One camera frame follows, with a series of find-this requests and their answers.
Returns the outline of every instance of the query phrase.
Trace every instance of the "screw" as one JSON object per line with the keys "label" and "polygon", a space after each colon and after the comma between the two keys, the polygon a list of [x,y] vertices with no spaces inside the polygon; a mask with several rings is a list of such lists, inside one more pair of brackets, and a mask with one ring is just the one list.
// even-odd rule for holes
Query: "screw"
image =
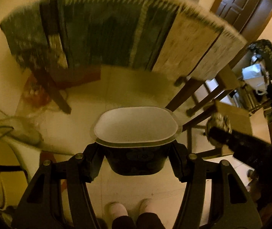
{"label": "screw", "polygon": [[197,155],[195,155],[194,153],[190,153],[188,157],[189,157],[191,160],[197,159]]}
{"label": "screw", "polygon": [[45,160],[44,163],[43,163],[43,165],[45,165],[45,166],[48,166],[48,165],[50,165],[50,164],[51,164],[51,161],[50,161],[50,160]]}
{"label": "screw", "polygon": [[77,153],[77,154],[75,155],[75,158],[76,158],[76,159],[82,159],[82,158],[83,158],[83,154],[82,154],[82,153]]}
{"label": "screw", "polygon": [[229,166],[229,162],[227,160],[222,160],[221,163],[224,166]]}

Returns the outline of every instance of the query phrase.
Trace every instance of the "floor tile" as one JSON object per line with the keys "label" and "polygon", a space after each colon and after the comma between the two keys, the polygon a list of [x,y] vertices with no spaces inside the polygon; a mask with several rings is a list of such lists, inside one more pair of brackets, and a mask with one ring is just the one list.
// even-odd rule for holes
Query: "floor tile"
{"label": "floor tile", "polygon": [[241,164],[238,167],[235,168],[236,173],[238,174],[238,176],[240,177],[241,181],[243,182],[244,186],[247,186],[250,182],[250,180],[247,177],[247,171],[249,169],[252,169],[251,167],[249,167],[246,164]]}
{"label": "floor tile", "polygon": [[211,204],[211,186],[212,186],[211,179],[206,180],[204,205],[203,205],[200,226],[208,223],[210,204]]}
{"label": "floor tile", "polygon": [[67,90],[71,114],[45,111],[39,130],[44,138],[44,150],[65,154],[83,152],[93,143],[90,131],[106,110],[106,93],[110,67],[101,68],[101,80]]}
{"label": "floor tile", "polygon": [[205,89],[205,86],[202,85],[197,91],[195,91],[195,96],[197,98],[197,100],[200,102],[201,100],[203,100],[207,95],[208,95],[208,92],[207,90]]}
{"label": "floor tile", "polygon": [[176,138],[176,141],[180,144],[187,145],[187,131],[182,132],[178,138]]}
{"label": "floor tile", "polygon": [[[91,205],[94,209],[97,218],[102,218],[102,199],[101,199],[101,173],[95,178],[92,183],[86,184],[88,194],[91,200]],[[62,192],[62,207],[64,217],[67,222],[72,223],[71,212],[69,208],[67,189]]]}
{"label": "floor tile", "polygon": [[219,163],[223,159],[228,160],[234,169],[243,164],[241,161],[234,158],[232,155],[224,156],[224,157],[217,157],[217,158],[213,158],[213,159],[207,159],[207,161]]}
{"label": "floor tile", "polygon": [[202,129],[192,129],[192,152],[199,153],[203,151],[209,151],[215,147],[209,143],[207,137],[203,135],[205,130]]}
{"label": "floor tile", "polygon": [[163,75],[112,66],[107,91],[108,109],[120,106],[164,107],[175,94]]}
{"label": "floor tile", "polygon": [[[181,199],[185,190],[185,183],[179,182],[174,176],[169,160],[164,168],[149,176],[121,176],[113,172],[106,160],[101,167],[103,219],[111,225],[107,213],[107,205],[111,202],[120,202],[127,208],[129,215],[136,220],[140,203],[143,199],[171,201],[171,197]],[[163,220],[172,221],[173,216],[163,215]]]}

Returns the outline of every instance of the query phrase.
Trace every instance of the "chair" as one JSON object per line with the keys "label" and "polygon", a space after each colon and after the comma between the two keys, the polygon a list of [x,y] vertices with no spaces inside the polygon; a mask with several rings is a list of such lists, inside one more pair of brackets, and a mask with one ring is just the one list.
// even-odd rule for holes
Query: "chair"
{"label": "chair", "polygon": [[[192,152],[192,128],[205,129],[205,126],[198,125],[205,119],[209,118],[212,113],[220,112],[227,115],[233,130],[252,135],[252,128],[249,119],[249,113],[245,109],[234,107],[218,100],[213,100],[213,105],[208,107],[200,115],[183,125],[183,131],[187,131],[187,148]],[[213,158],[231,155],[233,152],[227,146],[215,148],[209,151],[198,153],[202,158]]]}
{"label": "chair", "polygon": [[[172,112],[176,110],[180,105],[182,105],[189,97],[192,97],[195,106],[190,108],[186,111],[189,117],[193,116],[198,110],[203,108],[207,103],[212,101],[213,99],[222,100],[226,97],[231,91],[235,90],[236,88],[240,87],[240,83],[230,69],[229,65],[226,65],[217,75],[216,81],[218,86],[213,90],[210,91],[207,84],[204,81],[199,81],[193,78],[185,81],[184,87],[178,92],[178,94],[169,102],[166,106],[167,109],[171,110]],[[208,95],[201,100],[200,102],[197,100],[195,96],[195,92],[202,86],[206,88]]]}

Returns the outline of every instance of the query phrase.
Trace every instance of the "tiled floor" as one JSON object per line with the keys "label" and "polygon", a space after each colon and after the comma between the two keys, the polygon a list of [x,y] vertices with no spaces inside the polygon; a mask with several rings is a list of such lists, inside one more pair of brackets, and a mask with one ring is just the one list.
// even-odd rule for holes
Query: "tiled floor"
{"label": "tiled floor", "polygon": [[[44,149],[69,154],[82,152],[86,145],[93,142],[90,130],[103,112],[122,106],[165,107],[179,89],[159,74],[103,66],[100,81],[68,89],[71,115],[46,111],[37,118],[39,129],[44,137]],[[185,110],[193,105],[193,101],[189,99],[175,111],[175,115],[182,123],[190,120],[185,115]],[[200,130],[193,130],[194,152],[213,148],[202,133]],[[186,140],[184,132],[178,141],[186,145]],[[232,156],[224,158],[229,160],[246,185],[248,182],[246,171],[249,167],[233,159]],[[113,172],[104,159],[98,177],[93,183],[88,184],[88,191],[96,216],[103,218],[109,227],[111,227],[107,213],[109,203],[124,204],[130,216],[136,220],[140,202],[145,198],[153,198],[157,214],[168,229],[172,228],[175,222],[185,186],[185,183],[180,183],[175,178],[169,160],[157,174],[125,177]],[[207,222],[209,214],[210,187],[211,181],[207,180],[202,224]],[[67,220],[71,221],[65,192],[63,207]]]}

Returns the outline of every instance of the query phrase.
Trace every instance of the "table leg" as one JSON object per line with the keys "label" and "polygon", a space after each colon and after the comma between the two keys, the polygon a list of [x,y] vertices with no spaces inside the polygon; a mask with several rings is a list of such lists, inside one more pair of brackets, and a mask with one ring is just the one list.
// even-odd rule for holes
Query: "table leg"
{"label": "table leg", "polygon": [[42,85],[42,87],[46,90],[50,98],[55,101],[55,103],[64,113],[70,114],[71,107],[62,97],[60,91],[56,87],[56,83],[53,81],[50,74],[44,68],[35,69],[30,67],[30,69],[34,77],[37,79],[39,84]]}
{"label": "table leg", "polygon": [[192,99],[193,99],[195,105],[197,105],[197,104],[199,103],[199,100],[198,100],[197,97],[195,96],[195,93],[193,93],[193,94],[191,95],[191,97],[192,97]]}
{"label": "table leg", "polygon": [[186,124],[183,125],[183,131],[186,131],[188,128],[191,128],[193,126],[196,126],[203,120],[209,118],[212,113],[216,112],[216,106],[212,105],[207,110],[202,112],[200,115],[196,116],[192,120],[188,121]]}
{"label": "table leg", "polygon": [[210,91],[210,89],[209,89],[209,87],[208,87],[208,85],[207,85],[206,82],[204,82],[204,87],[205,87],[207,93],[209,94],[211,91]]}
{"label": "table leg", "polygon": [[222,156],[222,148],[215,148],[209,151],[203,151],[197,153],[198,157],[201,157],[203,159],[210,159],[215,157],[221,157]]}
{"label": "table leg", "polygon": [[229,95],[231,91],[232,91],[232,89],[230,89],[230,90],[224,90],[221,94],[219,94],[216,97],[216,100],[221,101],[224,97],[226,97],[227,95]]}
{"label": "table leg", "polygon": [[193,116],[198,110],[204,107],[208,102],[212,101],[217,95],[224,90],[224,87],[219,85],[211,93],[209,93],[203,100],[196,104],[193,108],[186,111],[187,116]]}
{"label": "table leg", "polygon": [[195,91],[203,85],[204,81],[195,80],[193,78],[189,79],[183,88],[177,93],[177,95],[169,102],[166,109],[170,111],[176,110],[181,104],[183,104],[187,99],[194,94]]}

